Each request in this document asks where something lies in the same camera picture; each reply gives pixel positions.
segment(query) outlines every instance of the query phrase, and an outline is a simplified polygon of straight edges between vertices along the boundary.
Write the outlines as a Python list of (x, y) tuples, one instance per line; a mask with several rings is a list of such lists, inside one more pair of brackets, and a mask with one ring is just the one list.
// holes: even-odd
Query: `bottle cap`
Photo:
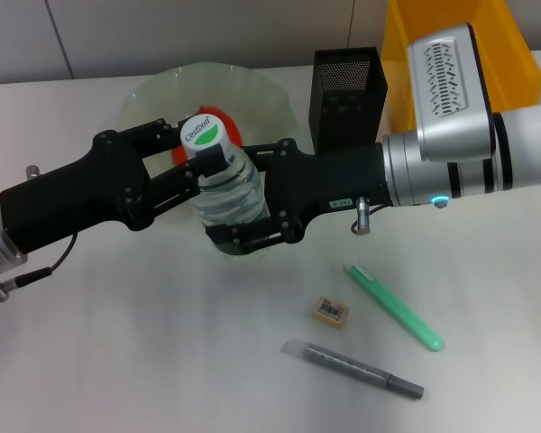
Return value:
[(180, 129), (180, 140), (189, 158), (216, 144), (221, 145), (223, 152), (231, 145), (225, 124), (215, 115), (190, 117)]

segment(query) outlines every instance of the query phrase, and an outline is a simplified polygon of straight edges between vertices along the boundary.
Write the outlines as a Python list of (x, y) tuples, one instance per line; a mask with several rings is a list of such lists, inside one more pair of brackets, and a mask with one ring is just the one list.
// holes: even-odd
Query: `white wall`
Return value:
[[(541, 0), (508, 5), (541, 50)], [(318, 49), (380, 48), (386, 8), (386, 0), (0, 0), (0, 83), (151, 74), (201, 60), (308, 64)]]
[(531, 50), (541, 50), (541, 0), (507, 0)]
[(202, 60), (308, 64), (317, 49), (346, 46), (353, 0), (51, 0), (50, 7), (74, 74), (88, 78)]
[(0, 0), (0, 83), (70, 78), (41, 0)]

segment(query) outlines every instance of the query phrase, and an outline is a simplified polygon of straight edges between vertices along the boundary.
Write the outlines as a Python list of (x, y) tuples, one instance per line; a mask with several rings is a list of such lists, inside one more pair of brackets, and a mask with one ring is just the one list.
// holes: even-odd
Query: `yellow bin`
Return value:
[(407, 45), (429, 33), (470, 23), (493, 112), (539, 101), (541, 71), (505, 0), (389, 0), (382, 65), (389, 84), (390, 127), (417, 127), (408, 72)]

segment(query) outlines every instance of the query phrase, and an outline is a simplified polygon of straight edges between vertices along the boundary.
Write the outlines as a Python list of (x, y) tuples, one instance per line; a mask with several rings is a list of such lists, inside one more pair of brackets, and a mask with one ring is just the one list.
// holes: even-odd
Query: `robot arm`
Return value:
[[(292, 139), (249, 146), (266, 171), (270, 216), (210, 226), (215, 244), (243, 253), (300, 242), (313, 218), (357, 208), (358, 234), (368, 233), (369, 206), (445, 207), (452, 198), (541, 183), (541, 106), (493, 114), (470, 26), (432, 34), (409, 46), (417, 130), (326, 155), (300, 152)], [(131, 230), (199, 193), (197, 179), (225, 169), (220, 146), (151, 179), (142, 159), (180, 145), (164, 120), (94, 138), (79, 161), (0, 193), (0, 274), (26, 254), (104, 221)], [(0, 282), (8, 292), (51, 268)]]

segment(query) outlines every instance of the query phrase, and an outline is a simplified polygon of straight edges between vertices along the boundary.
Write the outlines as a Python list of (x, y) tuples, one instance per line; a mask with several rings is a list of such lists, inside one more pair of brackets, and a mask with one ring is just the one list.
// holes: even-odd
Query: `blue indicator light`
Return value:
[(431, 198), (431, 203), (435, 204), (438, 201), (449, 201), (451, 198), (447, 196), (436, 196)]

